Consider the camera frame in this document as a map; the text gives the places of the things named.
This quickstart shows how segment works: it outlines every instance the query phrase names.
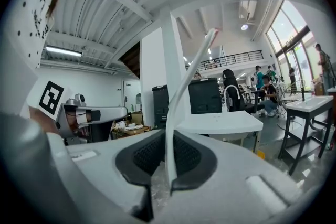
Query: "white tube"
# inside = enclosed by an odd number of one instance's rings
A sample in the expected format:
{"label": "white tube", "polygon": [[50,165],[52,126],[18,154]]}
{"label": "white tube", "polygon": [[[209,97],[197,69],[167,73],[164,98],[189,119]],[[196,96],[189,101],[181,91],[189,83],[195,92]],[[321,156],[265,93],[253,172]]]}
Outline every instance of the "white tube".
{"label": "white tube", "polygon": [[200,49],[198,50],[193,63],[188,68],[186,75],[183,77],[179,88],[175,92],[168,106],[169,109],[166,124],[165,165],[170,187],[172,186],[172,181],[177,177],[175,157],[174,157],[174,143],[173,143],[176,108],[180,102],[182,94],[184,93],[185,89],[190,84],[191,79],[195,75],[195,72],[197,71],[198,66],[201,63],[202,57],[207,52],[208,48],[211,46],[212,42],[217,36],[217,33],[218,33],[217,29],[215,28],[210,29],[210,31],[207,34],[207,37],[204,39]]}

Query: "railing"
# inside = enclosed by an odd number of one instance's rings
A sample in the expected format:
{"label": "railing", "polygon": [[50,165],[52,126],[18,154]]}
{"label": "railing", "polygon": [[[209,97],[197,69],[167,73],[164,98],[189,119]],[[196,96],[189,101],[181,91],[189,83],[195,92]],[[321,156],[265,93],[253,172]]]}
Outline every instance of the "railing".
{"label": "railing", "polygon": [[199,64],[198,71],[204,71],[217,67],[224,67],[234,65],[236,63],[250,62],[255,60],[263,60],[263,53],[261,50],[249,51],[243,54],[234,54],[224,57],[215,58],[209,61],[203,61]]}

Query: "fluorescent light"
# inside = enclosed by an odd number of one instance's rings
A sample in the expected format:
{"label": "fluorescent light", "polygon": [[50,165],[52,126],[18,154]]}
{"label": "fluorescent light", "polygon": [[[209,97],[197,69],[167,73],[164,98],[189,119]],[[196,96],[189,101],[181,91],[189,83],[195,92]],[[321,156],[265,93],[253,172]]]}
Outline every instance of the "fluorescent light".
{"label": "fluorescent light", "polygon": [[244,31],[244,30],[246,30],[247,28],[248,28],[248,25],[247,24],[244,24],[244,25],[242,25],[242,30]]}
{"label": "fluorescent light", "polygon": [[46,49],[47,51],[57,52],[60,54],[68,54],[68,55],[78,56],[78,57],[82,56],[81,52],[74,51],[74,50],[61,49],[61,48],[57,48],[53,46],[47,46]]}

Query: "window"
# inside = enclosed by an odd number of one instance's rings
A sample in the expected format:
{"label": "window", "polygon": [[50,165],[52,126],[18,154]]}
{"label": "window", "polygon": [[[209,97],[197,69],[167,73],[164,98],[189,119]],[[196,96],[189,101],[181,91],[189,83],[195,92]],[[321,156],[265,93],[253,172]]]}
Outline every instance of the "window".
{"label": "window", "polygon": [[278,52],[279,50],[281,50],[281,45],[279,43],[279,40],[277,36],[274,34],[274,31],[272,30],[272,28],[268,30],[267,36],[270,39],[271,44],[273,45],[274,51]]}
{"label": "window", "polygon": [[[317,63],[318,60],[316,61],[315,59],[319,55],[313,47],[316,42],[312,33],[308,33],[302,37],[308,30],[308,28],[305,28],[306,25],[307,23],[293,4],[285,0],[266,34],[278,56],[285,84],[290,85],[289,64],[291,64],[295,70],[296,81],[304,79],[306,90],[309,90],[312,77],[316,77],[320,73],[319,69],[321,67],[314,65],[314,69],[311,70],[310,64],[312,59]],[[290,44],[289,42],[294,37],[297,40],[302,40],[296,44]]]}
{"label": "window", "polygon": [[289,68],[288,68],[288,64],[287,64],[286,57],[284,54],[278,57],[278,62],[280,65],[281,74],[284,77],[285,84],[290,84],[290,79],[288,76]]}
{"label": "window", "polygon": [[285,46],[286,43],[297,34],[293,25],[290,23],[289,19],[282,10],[279,11],[277,17],[275,18],[272,28],[277,34],[282,46]]}
{"label": "window", "polygon": [[312,32],[309,32],[303,37],[302,43],[306,48],[308,59],[311,65],[311,71],[313,73],[313,78],[317,79],[322,73],[322,67],[317,64],[320,61],[320,55],[314,47],[317,42],[315,41]]}
{"label": "window", "polygon": [[297,32],[301,31],[307,25],[298,10],[288,0],[283,2],[281,9],[286,13]]}

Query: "white shirt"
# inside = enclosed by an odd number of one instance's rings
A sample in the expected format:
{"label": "white shirt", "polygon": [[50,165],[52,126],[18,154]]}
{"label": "white shirt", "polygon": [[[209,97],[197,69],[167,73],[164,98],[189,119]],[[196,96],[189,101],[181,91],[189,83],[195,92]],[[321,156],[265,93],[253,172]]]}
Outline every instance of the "white shirt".
{"label": "white shirt", "polygon": [[0,110],[29,117],[27,96],[37,81],[41,52],[53,20],[51,0],[11,0],[0,24]]}

